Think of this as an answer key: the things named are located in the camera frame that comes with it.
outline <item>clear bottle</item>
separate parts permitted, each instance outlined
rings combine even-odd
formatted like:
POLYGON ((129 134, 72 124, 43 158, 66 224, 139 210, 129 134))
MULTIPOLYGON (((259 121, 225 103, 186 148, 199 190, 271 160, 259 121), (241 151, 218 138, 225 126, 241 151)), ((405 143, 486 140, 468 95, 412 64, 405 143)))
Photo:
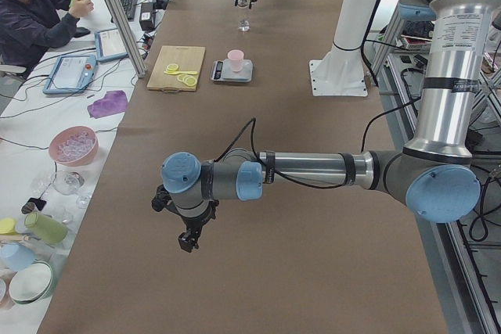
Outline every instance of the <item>clear bottle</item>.
POLYGON ((238 30, 249 31, 251 25, 249 24, 249 5, 250 0, 238 0, 236 7, 238 9, 238 30))

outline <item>brown table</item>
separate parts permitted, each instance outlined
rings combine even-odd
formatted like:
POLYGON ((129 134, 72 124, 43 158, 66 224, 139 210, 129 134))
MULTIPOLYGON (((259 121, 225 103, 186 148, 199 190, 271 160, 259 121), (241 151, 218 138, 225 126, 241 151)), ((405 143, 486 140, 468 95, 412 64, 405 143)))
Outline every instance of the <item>brown table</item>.
MULTIPOLYGON (((260 150, 359 150, 377 90, 314 98, 308 76, 341 2, 259 0, 243 34, 232 0, 171 0, 147 65, 162 45, 205 46, 200 87, 138 82, 40 334, 447 332, 414 216, 383 193, 275 183, 258 201, 222 202, 191 254, 181 220, 150 207, 164 158, 214 158, 251 117, 260 150), (254 79, 214 84, 212 62, 232 48, 254 79)), ((367 146, 392 148, 384 120, 367 146)))

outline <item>black box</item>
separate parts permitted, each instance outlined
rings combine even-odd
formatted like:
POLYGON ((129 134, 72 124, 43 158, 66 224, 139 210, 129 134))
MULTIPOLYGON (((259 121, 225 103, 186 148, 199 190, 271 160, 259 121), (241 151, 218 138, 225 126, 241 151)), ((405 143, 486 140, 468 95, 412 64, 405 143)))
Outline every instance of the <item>black box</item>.
POLYGON ((153 29, 155 29, 155 12, 152 2, 141 4, 139 25, 141 25, 141 29, 143 31, 152 31, 153 29))

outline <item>cloth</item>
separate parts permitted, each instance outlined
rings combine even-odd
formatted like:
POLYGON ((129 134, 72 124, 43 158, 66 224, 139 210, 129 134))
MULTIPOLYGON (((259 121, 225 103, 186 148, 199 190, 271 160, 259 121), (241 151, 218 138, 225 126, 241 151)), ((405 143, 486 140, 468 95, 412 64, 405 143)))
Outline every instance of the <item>cloth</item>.
POLYGON ((49 48, 70 41, 78 19, 69 13, 62 19, 57 9, 68 10, 70 0, 0 0, 0 54, 5 64, 31 70, 49 48))
POLYGON ((108 117, 115 113, 123 113, 127 109, 128 101, 125 92, 112 90, 106 92, 104 97, 87 106, 88 114, 95 119, 108 117))

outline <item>pink cup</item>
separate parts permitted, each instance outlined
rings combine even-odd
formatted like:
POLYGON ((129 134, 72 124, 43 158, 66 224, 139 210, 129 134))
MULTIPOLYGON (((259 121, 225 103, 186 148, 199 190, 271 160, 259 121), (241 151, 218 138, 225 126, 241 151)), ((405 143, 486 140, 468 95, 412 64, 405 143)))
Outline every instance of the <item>pink cup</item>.
POLYGON ((228 52, 229 65, 233 72, 240 72, 243 68, 243 51, 232 50, 228 52))

